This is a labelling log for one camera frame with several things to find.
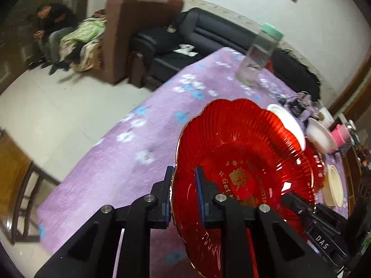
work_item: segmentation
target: person lying on sofa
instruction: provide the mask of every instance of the person lying on sofa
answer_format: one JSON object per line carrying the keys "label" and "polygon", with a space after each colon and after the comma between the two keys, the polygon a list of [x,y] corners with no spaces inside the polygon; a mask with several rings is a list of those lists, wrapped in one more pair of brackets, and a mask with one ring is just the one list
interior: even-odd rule
{"label": "person lying on sofa", "polygon": [[41,4],[36,14],[40,30],[33,36],[46,58],[42,68],[52,65],[49,75],[58,68],[68,69],[68,65],[59,63],[59,40],[76,29],[78,23],[75,14],[67,6],[58,3]]}

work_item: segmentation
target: paper bowl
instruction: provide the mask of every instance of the paper bowl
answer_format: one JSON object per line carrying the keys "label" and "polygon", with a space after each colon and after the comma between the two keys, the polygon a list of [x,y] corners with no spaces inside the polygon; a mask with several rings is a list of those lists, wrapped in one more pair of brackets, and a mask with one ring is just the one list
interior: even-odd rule
{"label": "paper bowl", "polygon": [[343,205],[343,184],[340,175],[334,165],[328,165],[327,175],[322,190],[323,199],[327,206],[341,207]]}

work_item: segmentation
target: red object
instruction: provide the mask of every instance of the red object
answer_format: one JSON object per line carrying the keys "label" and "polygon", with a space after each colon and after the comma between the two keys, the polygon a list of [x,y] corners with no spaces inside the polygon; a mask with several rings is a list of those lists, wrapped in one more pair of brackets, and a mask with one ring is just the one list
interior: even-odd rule
{"label": "red object", "polygon": [[274,67],[273,67],[273,62],[272,62],[272,60],[269,60],[268,62],[267,62],[267,64],[265,65],[265,68],[268,70],[268,71],[270,71],[271,73],[275,73],[275,69],[274,69]]}
{"label": "red object", "polygon": [[325,163],[322,154],[316,149],[314,144],[305,138],[304,155],[310,163],[313,172],[313,188],[317,192],[323,188],[323,182],[326,176]]}
{"label": "red object", "polygon": [[205,277],[221,276],[220,231],[200,223],[194,181],[200,165],[221,193],[248,206],[267,203],[302,232],[299,218],[281,205],[281,194],[290,191],[314,204],[310,163],[295,136],[250,100],[212,101],[180,136],[172,185],[174,220],[190,260]]}

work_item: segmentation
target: brown armchair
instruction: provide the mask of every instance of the brown armchair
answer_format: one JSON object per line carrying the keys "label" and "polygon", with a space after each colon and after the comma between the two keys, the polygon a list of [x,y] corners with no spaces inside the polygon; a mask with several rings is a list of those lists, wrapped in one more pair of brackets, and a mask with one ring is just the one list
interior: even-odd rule
{"label": "brown armchair", "polygon": [[128,77],[129,40],[139,30],[169,25],[183,8],[183,0],[107,0],[102,40],[100,79],[115,84]]}

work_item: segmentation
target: white wall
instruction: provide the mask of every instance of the white wall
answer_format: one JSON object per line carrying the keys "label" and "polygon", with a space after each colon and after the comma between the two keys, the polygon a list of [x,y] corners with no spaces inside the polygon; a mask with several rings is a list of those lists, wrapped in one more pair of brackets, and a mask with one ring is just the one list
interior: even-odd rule
{"label": "white wall", "polygon": [[371,29],[352,0],[205,0],[268,22],[340,94],[371,44]]}

